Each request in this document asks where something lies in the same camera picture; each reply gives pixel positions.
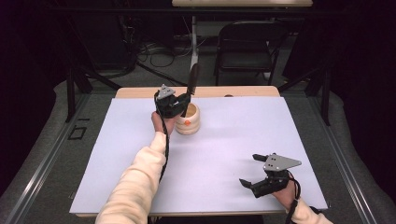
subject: wooden table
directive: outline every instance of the wooden table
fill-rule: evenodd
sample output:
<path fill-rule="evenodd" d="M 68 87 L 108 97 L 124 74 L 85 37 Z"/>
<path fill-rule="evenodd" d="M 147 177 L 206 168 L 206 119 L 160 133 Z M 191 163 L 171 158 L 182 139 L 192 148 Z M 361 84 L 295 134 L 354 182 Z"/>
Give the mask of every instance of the wooden table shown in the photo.
<path fill-rule="evenodd" d="M 121 88 L 117 91 L 116 98 L 149 98 L 159 88 Z M 186 92 L 186 87 L 171 87 L 175 95 Z M 279 91 L 273 86 L 223 86 L 223 87 L 197 87 L 192 97 L 220 97 L 220 96 L 277 96 Z"/>

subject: gray floor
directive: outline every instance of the gray floor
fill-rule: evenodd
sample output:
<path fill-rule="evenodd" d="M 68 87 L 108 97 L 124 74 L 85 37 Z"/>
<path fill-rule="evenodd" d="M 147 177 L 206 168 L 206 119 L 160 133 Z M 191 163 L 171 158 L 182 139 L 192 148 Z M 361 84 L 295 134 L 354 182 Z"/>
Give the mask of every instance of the gray floor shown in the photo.
<path fill-rule="evenodd" d="M 288 59 L 292 39 L 281 50 L 276 69 L 275 86 L 285 82 L 280 74 Z M 212 76 L 215 48 L 200 47 L 202 71 L 198 86 L 213 86 Z M 190 71 L 189 54 L 172 58 L 163 54 L 141 57 L 142 63 L 172 77 L 187 82 Z M 150 63 L 164 65 L 155 67 Z M 129 75 L 113 78 L 124 87 L 154 86 L 172 83 L 136 67 Z M 262 77 L 254 74 L 222 76 L 221 85 L 265 85 Z M 57 102 L 52 114 L 32 148 L 26 162 L 0 199 L 0 223 L 93 223 L 92 218 L 68 214 L 73 192 L 78 188 L 92 146 L 100 131 L 111 98 L 115 92 L 92 80 L 90 95 L 78 93 L 78 112 L 70 123 L 64 123 L 67 113 L 66 87 L 55 88 Z M 330 122 L 324 125 L 318 116 L 318 99 L 303 94 L 306 83 L 282 92 L 302 138 L 307 155 L 331 208 L 325 215 L 334 223 L 393 223 L 396 208 L 389 197 L 376 185 L 350 142 L 342 101 L 331 94 Z M 86 127 L 80 141 L 68 139 L 74 127 Z M 265 223 L 283 223 L 285 215 L 264 216 Z"/>

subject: hand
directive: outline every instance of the hand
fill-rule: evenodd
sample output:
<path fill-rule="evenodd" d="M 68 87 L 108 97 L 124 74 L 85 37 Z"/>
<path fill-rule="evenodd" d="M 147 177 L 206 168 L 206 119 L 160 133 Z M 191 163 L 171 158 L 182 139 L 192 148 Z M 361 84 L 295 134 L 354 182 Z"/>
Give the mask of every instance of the hand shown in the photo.
<path fill-rule="evenodd" d="M 168 131 L 168 134 L 171 134 L 172 131 L 174 130 L 175 122 L 178 117 L 180 117 L 180 115 L 177 115 L 171 119 L 163 120 L 165 121 L 166 130 Z M 155 111 L 151 113 L 151 121 L 152 124 L 154 125 L 155 132 L 163 133 L 163 121 L 161 120 L 160 115 L 158 115 Z"/>
<path fill-rule="evenodd" d="M 295 198 L 294 182 L 289 180 L 288 185 L 284 189 L 274 192 L 272 195 L 274 195 L 277 200 L 289 211 L 291 203 Z"/>

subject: cable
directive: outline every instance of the cable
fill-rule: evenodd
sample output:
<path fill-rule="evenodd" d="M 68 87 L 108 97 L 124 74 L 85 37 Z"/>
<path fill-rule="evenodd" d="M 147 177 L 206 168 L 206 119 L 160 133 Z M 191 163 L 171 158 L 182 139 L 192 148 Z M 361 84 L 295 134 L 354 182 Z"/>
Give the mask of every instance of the cable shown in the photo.
<path fill-rule="evenodd" d="M 161 110 L 158 108 L 157 105 L 157 100 L 156 100 L 156 95 L 158 94 L 154 94 L 154 104 L 155 104 L 155 108 L 157 110 L 157 113 L 160 115 L 161 121 L 163 122 L 163 133 L 166 135 L 166 147 L 165 147 L 165 164 L 163 165 L 163 169 L 161 170 L 161 176 L 160 176 L 160 182 L 163 179 L 163 174 L 165 173 L 166 170 L 166 165 L 168 164 L 168 157 L 169 157 L 169 134 L 168 134 L 168 130 L 166 129 L 166 124 L 165 124 L 165 120 L 163 119 L 163 115 L 161 114 Z"/>
<path fill-rule="evenodd" d="M 294 211 L 298 204 L 298 200 L 300 199 L 300 195 L 301 195 L 300 183 L 296 179 L 294 179 L 294 176 L 290 171 L 288 171 L 288 173 L 290 175 L 290 180 L 294 182 L 294 200 L 290 205 L 290 210 L 289 210 L 288 216 L 286 217 L 286 221 L 285 221 L 286 224 L 291 223 L 291 217 L 294 214 Z"/>

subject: wire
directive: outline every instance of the wire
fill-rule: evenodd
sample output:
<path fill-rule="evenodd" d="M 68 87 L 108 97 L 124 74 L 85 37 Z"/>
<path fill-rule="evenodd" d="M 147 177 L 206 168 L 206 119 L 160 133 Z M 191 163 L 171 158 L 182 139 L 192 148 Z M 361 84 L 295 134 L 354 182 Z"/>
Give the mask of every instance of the wire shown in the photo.
<path fill-rule="evenodd" d="M 163 165 L 163 169 L 161 170 L 161 176 L 160 176 L 160 182 L 163 179 L 163 174 L 165 173 L 166 170 L 166 165 L 168 164 L 168 158 L 169 158 L 169 134 L 168 134 L 168 130 L 166 129 L 166 124 L 165 124 L 165 120 L 163 119 L 163 115 L 161 114 L 161 110 L 158 108 L 157 105 L 157 99 L 156 96 L 158 95 L 158 91 L 156 94 L 154 94 L 154 104 L 155 104 L 155 108 L 158 112 L 158 114 L 160 115 L 161 121 L 163 122 L 163 133 L 166 135 L 166 147 L 165 147 L 165 164 Z"/>

